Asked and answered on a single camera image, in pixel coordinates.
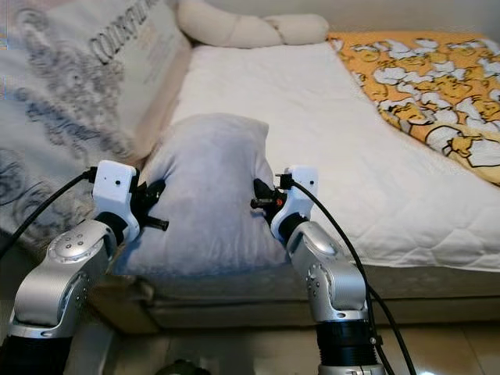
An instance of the floor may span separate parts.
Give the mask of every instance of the floor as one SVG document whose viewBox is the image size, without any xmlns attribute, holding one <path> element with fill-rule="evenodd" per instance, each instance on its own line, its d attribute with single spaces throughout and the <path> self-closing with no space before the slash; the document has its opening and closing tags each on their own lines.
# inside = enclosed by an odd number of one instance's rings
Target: floor
<svg viewBox="0 0 500 375">
<path fill-rule="evenodd" d="M 406 375 L 389 329 L 384 350 L 398 375 Z M 500 374 L 500 324 L 403 327 L 419 375 Z M 129 337 L 117 346 L 105 375 L 155 375 L 166 363 L 190 359 L 212 375 L 312 375 L 319 354 L 314 330 L 173 332 Z"/>
</svg>

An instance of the yellow blanket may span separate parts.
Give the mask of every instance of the yellow blanket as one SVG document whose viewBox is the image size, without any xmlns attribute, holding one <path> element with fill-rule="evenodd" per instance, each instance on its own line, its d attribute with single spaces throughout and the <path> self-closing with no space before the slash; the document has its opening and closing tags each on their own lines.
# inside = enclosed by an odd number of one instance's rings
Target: yellow blanket
<svg viewBox="0 0 500 375">
<path fill-rule="evenodd" d="M 480 34 L 332 33 L 330 43 L 399 130 L 500 186 L 500 48 Z"/>
</svg>

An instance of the white mattress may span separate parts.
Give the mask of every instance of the white mattress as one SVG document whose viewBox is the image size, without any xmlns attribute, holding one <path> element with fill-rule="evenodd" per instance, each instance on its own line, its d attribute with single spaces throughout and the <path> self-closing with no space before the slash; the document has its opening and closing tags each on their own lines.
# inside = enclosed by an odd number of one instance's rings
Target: white mattress
<svg viewBox="0 0 500 375">
<path fill-rule="evenodd" d="M 328 44 L 198 47 L 179 99 L 174 121 L 267 122 L 273 170 L 318 168 L 319 198 L 365 264 L 500 270 L 500 189 L 387 125 Z"/>
</svg>

